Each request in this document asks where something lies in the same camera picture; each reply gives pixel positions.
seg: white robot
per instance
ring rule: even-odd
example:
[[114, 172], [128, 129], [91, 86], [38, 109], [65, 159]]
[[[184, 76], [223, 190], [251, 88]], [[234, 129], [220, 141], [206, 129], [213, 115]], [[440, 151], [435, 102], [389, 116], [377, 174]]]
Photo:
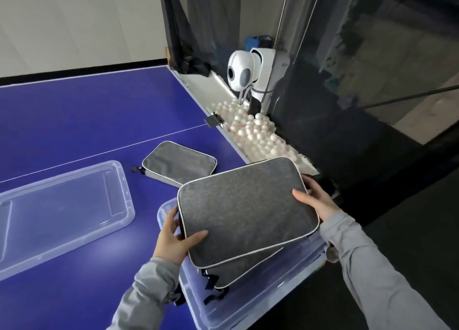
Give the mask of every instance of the white robot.
[[239, 104], [244, 103], [250, 91], [251, 96], [262, 103], [261, 113], [265, 114], [274, 87], [284, 77], [289, 65], [290, 57], [283, 51], [234, 51], [228, 61], [229, 86], [233, 91], [240, 92]]

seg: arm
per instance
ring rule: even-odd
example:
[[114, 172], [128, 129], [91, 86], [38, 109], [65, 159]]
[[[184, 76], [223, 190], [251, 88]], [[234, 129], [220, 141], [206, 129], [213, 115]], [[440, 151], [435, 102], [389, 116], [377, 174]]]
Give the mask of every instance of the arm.
[[448, 329], [355, 220], [340, 211], [320, 225], [338, 250], [349, 291], [372, 329]]
[[180, 267], [162, 258], [152, 258], [134, 277], [107, 330], [157, 330], [163, 306], [174, 298]]
[[179, 226], [179, 220], [174, 219], [177, 210], [172, 209], [164, 219], [153, 257], [135, 275], [107, 330], [157, 330], [161, 325], [163, 306], [175, 297], [180, 265], [188, 250], [208, 234], [197, 232], [185, 240], [181, 235], [175, 236]]

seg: blue table surface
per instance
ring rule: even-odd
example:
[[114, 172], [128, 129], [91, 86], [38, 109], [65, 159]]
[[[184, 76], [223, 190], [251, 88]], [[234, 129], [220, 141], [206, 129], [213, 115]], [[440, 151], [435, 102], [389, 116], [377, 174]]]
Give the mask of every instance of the blue table surface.
[[[0, 324], [105, 329], [151, 257], [157, 211], [177, 188], [131, 171], [159, 143], [210, 154], [216, 171], [244, 165], [166, 67], [0, 88], [0, 192], [107, 160], [123, 165], [135, 208], [127, 227], [0, 281]], [[161, 329], [194, 329], [168, 306]]]

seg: gray packing cube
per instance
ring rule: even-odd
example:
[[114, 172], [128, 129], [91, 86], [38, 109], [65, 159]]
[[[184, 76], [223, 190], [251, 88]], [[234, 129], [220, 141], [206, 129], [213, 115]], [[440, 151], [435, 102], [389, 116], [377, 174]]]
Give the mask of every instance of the gray packing cube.
[[319, 225], [315, 209], [291, 191], [306, 192], [295, 164], [267, 159], [194, 180], [180, 187], [182, 234], [209, 234], [190, 249], [190, 261], [208, 269], [255, 252], [304, 238]]
[[215, 157], [172, 141], [163, 141], [142, 161], [146, 175], [176, 187], [209, 176], [216, 166]]
[[282, 248], [275, 247], [246, 255], [241, 258], [210, 267], [205, 270], [204, 274], [207, 276], [218, 277], [213, 285], [213, 288], [217, 290], [224, 289], [281, 250]]

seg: gray long-sleeve shirt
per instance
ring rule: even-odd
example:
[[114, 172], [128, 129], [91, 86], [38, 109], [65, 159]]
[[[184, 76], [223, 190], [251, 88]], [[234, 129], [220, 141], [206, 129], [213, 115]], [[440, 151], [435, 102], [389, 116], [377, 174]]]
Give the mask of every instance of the gray long-sleeve shirt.
[[[320, 234], [338, 250], [344, 281], [370, 330], [449, 329], [352, 217], [334, 214], [320, 225]], [[177, 265], [152, 258], [135, 275], [107, 330], [158, 329], [178, 278]]]

